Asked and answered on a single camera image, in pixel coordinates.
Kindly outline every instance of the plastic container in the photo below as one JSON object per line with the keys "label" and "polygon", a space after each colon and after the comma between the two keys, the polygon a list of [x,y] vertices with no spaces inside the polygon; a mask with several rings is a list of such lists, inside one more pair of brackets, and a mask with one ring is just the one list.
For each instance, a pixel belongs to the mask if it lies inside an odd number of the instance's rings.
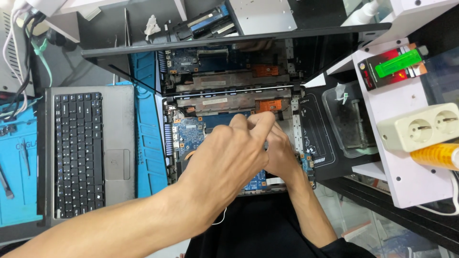
{"label": "plastic container", "polygon": [[418,164],[459,170],[459,144],[439,143],[410,153]]}
{"label": "plastic container", "polygon": [[[344,97],[345,94],[347,94],[347,99],[343,104],[344,100],[341,98]],[[355,112],[350,110],[352,101],[357,99],[360,100],[358,107],[360,109],[361,119],[364,121],[364,131],[367,132],[367,139],[369,139],[369,142],[374,144],[374,147],[364,149],[349,149],[345,147],[345,143],[349,143],[350,140],[357,140],[359,138],[359,134],[356,133],[357,115]],[[365,154],[370,155],[378,153],[378,148],[376,147],[368,115],[365,115],[367,114],[366,107],[358,81],[353,81],[347,84],[339,84],[335,88],[326,90],[322,95],[322,101],[324,103],[325,111],[331,127],[333,128],[333,133],[335,134],[338,145],[340,149],[343,150],[345,157],[356,158]]]}

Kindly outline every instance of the mat logo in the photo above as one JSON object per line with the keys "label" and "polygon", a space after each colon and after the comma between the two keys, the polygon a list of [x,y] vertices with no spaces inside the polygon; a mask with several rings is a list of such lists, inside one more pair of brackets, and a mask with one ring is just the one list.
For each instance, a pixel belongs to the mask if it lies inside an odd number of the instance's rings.
{"label": "mat logo", "polygon": [[317,163],[321,163],[321,162],[324,162],[325,161],[325,158],[319,158],[319,159],[316,159],[314,160],[314,164],[317,164]]}
{"label": "mat logo", "polygon": [[[35,146],[37,145],[37,141],[28,141],[28,142],[26,142],[25,145],[26,145],[26,148],[35,147]],[[23,143],[21,143],[21,144],[19,144],[19,143],[16,144],[16,149],[17,149],[17,150],[20,150],[20,149],[22,149],[22,148],[24,148],[24,144],[23,144]]]}

